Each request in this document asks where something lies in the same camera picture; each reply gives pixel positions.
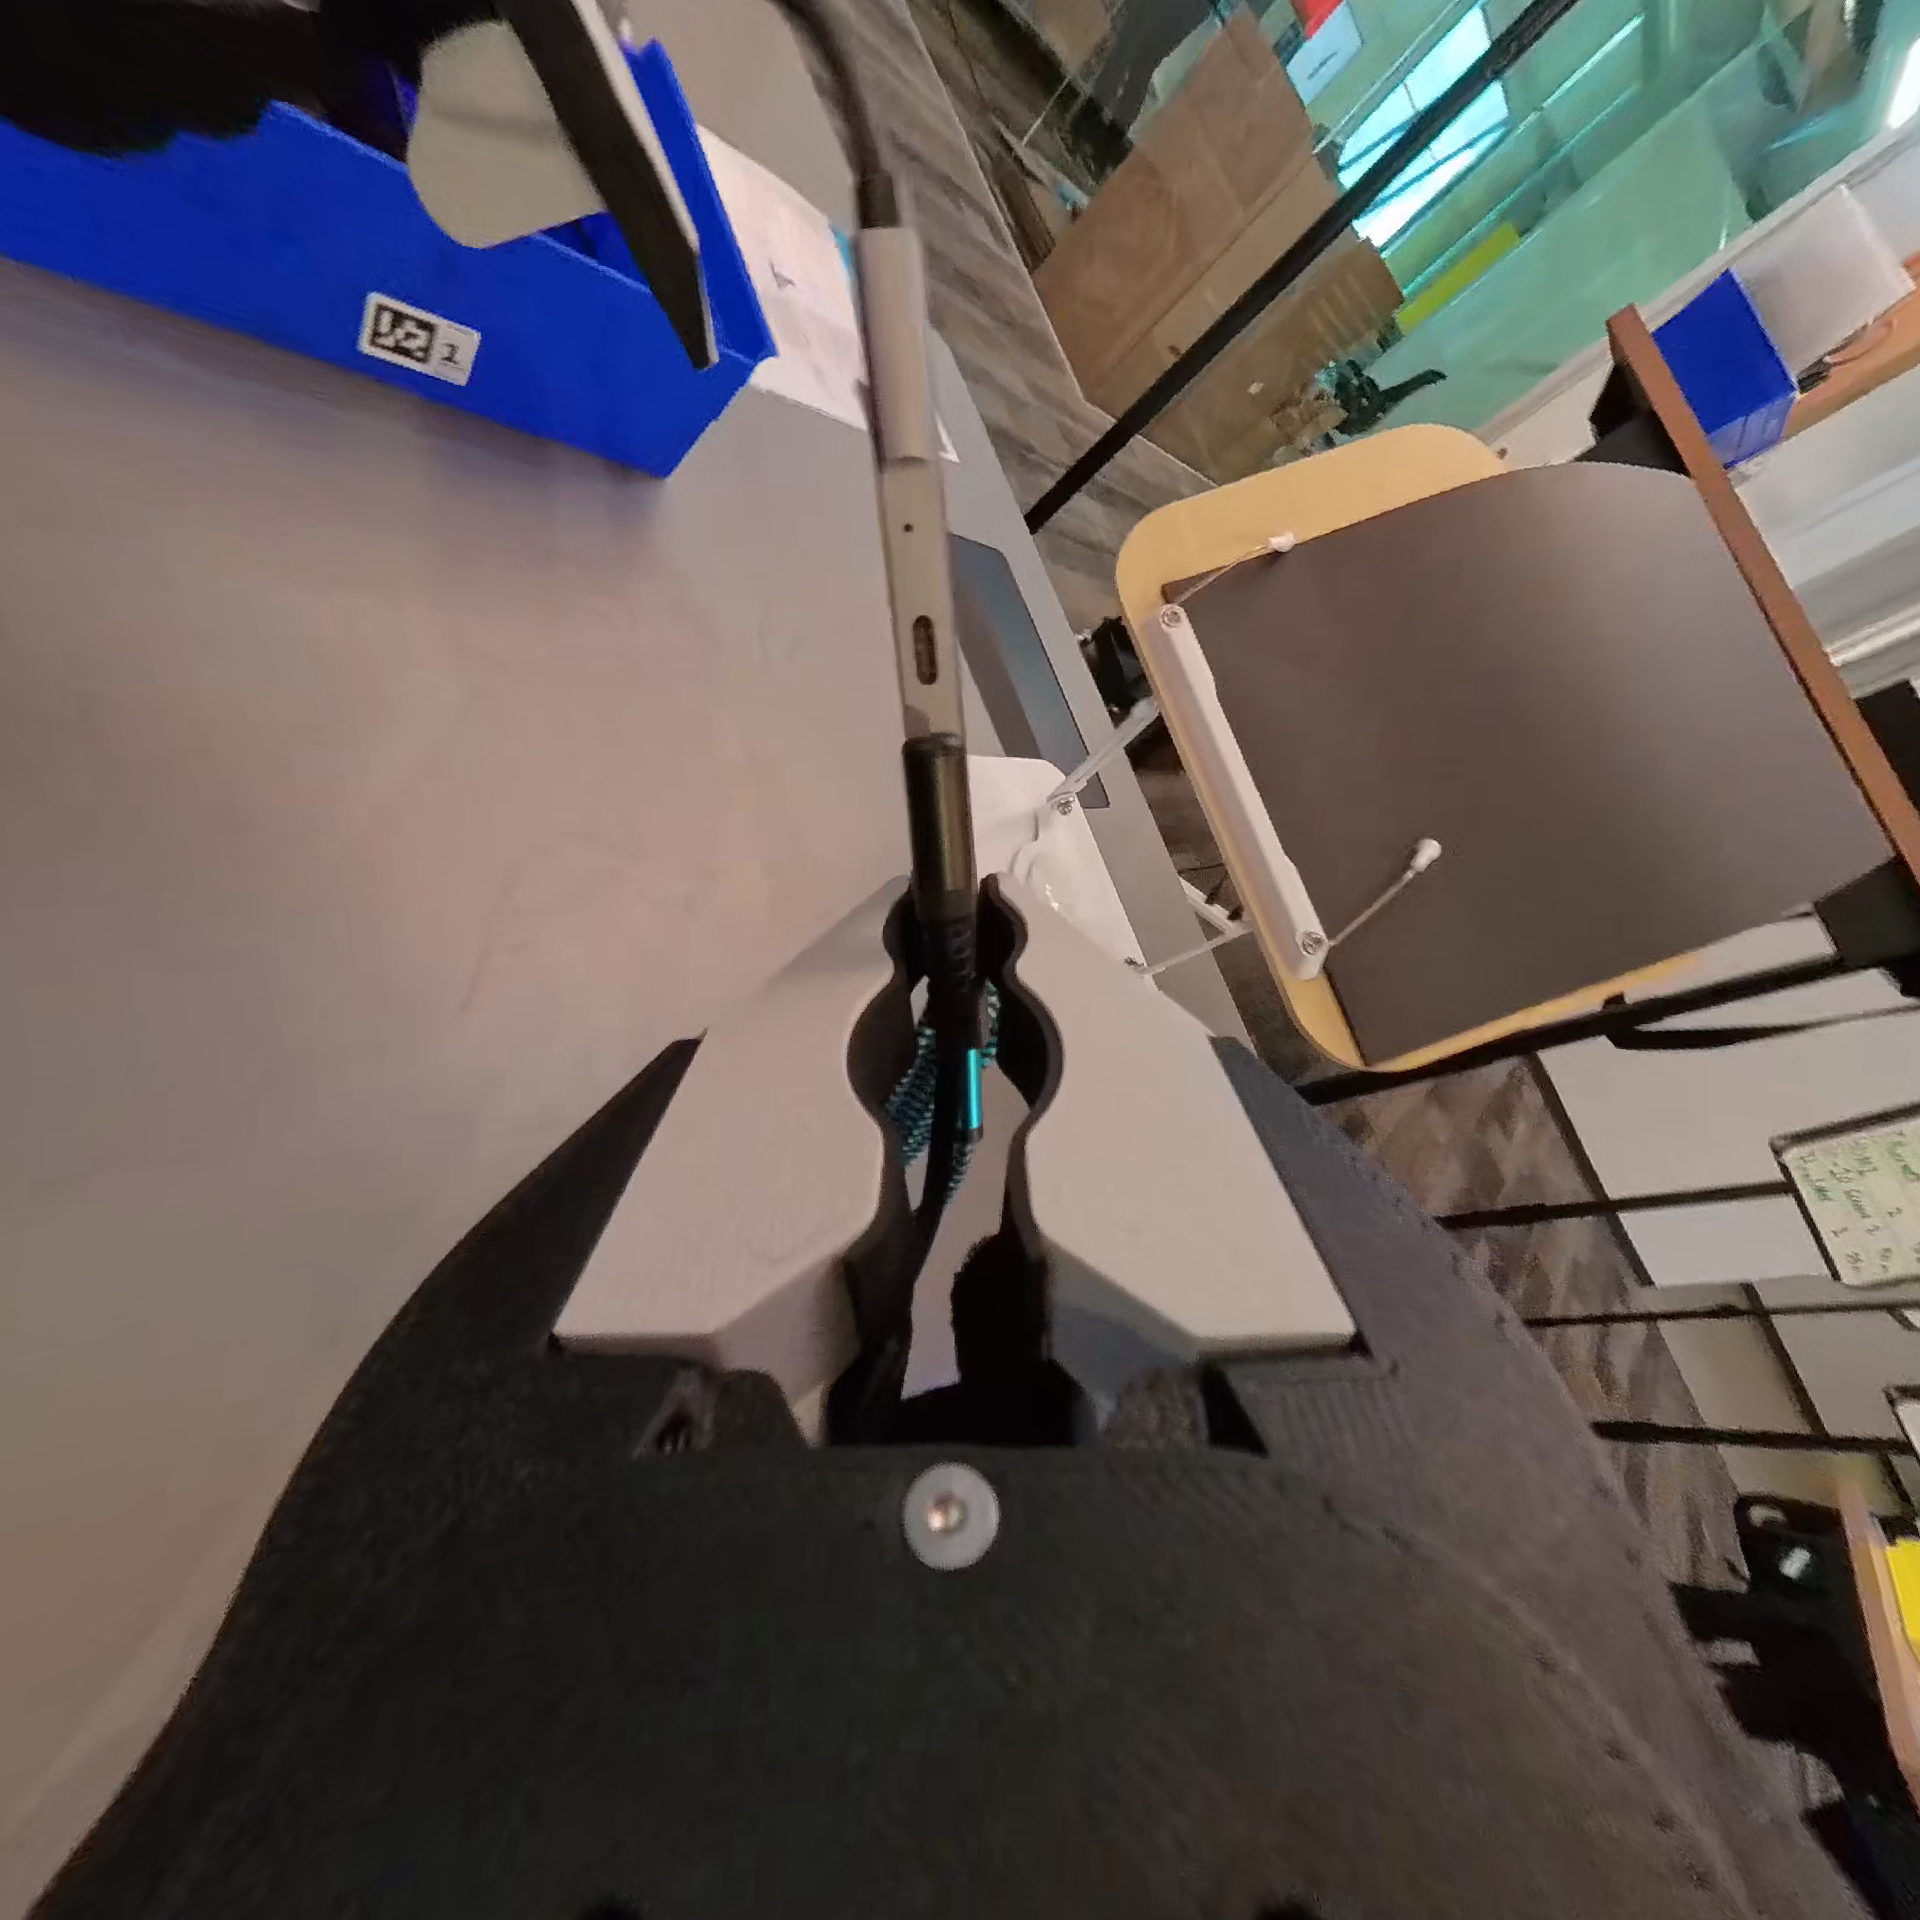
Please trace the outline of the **printed paper sheet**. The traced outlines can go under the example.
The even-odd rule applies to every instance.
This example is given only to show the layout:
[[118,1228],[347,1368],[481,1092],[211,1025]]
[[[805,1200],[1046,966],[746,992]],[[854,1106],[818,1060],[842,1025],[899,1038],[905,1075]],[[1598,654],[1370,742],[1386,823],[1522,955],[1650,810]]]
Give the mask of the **printed paper sheet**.
[[869,376],[846,236],[803,192],[717,132],[700,129],[700,138],[775,342],[749,384],[866,430]]

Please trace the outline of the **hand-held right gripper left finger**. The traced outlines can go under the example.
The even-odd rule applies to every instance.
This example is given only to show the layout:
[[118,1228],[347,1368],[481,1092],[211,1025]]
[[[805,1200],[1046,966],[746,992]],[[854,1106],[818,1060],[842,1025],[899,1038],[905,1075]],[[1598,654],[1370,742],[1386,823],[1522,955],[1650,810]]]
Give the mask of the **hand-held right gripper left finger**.
[[570,1353],[691,1361],[817,1404],[854,1284],[907,1222],[885,1104],[915,1059],[882,884],[700,1038],[555,1323]]

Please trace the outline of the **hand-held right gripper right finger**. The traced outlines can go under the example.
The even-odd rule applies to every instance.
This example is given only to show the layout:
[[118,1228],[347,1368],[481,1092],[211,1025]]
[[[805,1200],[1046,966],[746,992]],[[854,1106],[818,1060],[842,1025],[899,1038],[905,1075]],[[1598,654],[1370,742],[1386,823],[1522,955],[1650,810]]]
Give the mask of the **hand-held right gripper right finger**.
[[1115,1410],[1153,1375],[1343,1353],[1354,1313],[1209,1028],[1012,878],[983,887],[981,966],[1043,1355]]

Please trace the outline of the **grey usb hub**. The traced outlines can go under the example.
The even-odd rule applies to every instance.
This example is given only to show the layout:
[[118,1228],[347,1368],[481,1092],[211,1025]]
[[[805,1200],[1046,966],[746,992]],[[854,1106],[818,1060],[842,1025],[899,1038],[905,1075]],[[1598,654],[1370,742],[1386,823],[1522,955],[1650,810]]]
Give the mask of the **grey usb hub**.
[[924,254],[911,228],[854,234],[854,295],[902,731],[962,742],[945,438],[933,399]]

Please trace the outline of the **small blue bin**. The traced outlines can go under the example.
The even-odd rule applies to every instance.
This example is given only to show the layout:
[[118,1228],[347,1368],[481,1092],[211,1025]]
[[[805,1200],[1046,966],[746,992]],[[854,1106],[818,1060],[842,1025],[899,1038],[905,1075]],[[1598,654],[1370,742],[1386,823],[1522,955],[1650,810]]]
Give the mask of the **small blue bin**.
[[1785,438],[1797,380],[1734,273],[1722,273],[1650,331],[1724,470]]

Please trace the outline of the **handwritten white note board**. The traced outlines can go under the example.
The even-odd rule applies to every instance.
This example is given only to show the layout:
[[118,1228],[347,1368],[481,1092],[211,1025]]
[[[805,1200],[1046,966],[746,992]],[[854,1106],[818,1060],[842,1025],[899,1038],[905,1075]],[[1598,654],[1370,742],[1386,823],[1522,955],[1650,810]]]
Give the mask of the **handwritten white note board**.
[[1775,1137],[1769,1152],[1838,1284],[1918,1281],[1916,1106]]

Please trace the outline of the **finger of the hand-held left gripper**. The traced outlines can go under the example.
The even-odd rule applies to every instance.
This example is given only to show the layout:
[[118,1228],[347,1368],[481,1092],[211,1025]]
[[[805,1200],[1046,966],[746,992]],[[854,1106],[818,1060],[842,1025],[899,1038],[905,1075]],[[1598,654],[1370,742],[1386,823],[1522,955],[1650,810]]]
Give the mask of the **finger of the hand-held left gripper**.
[[420,52],[409,179],[467,250],[606,214],[687,361],[716,361],[697,227],[596,2],[501,2]]

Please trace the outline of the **blue plastic bin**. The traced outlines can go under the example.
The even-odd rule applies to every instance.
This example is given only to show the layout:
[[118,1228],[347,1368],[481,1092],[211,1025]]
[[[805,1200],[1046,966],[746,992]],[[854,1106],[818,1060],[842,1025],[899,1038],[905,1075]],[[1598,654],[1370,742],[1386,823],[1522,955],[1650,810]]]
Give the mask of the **blue plastic bin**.
[[694,368],[604,211],[469,250],[402,163],[294,107],[238,140],[105,159],[4,127],[4,260],[667,478],[777,358],[682,80],[621,50],[700,239]]

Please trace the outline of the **brown cardboard boxes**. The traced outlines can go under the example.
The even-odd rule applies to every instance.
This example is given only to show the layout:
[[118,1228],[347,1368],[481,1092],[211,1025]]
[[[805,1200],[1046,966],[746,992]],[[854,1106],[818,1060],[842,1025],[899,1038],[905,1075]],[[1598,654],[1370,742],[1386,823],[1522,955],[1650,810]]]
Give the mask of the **brown cardboard boxes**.
[[[1234,6],[1164,65],[1134,147],[1035,271],[1081,394],[1129,404],[1338,201],[1275,41]],[[1346,411],[1322,376],[1379,345],[1402,283],[1356,227],[1322,254],[1146,430],[1229,482],[1306,456]]]

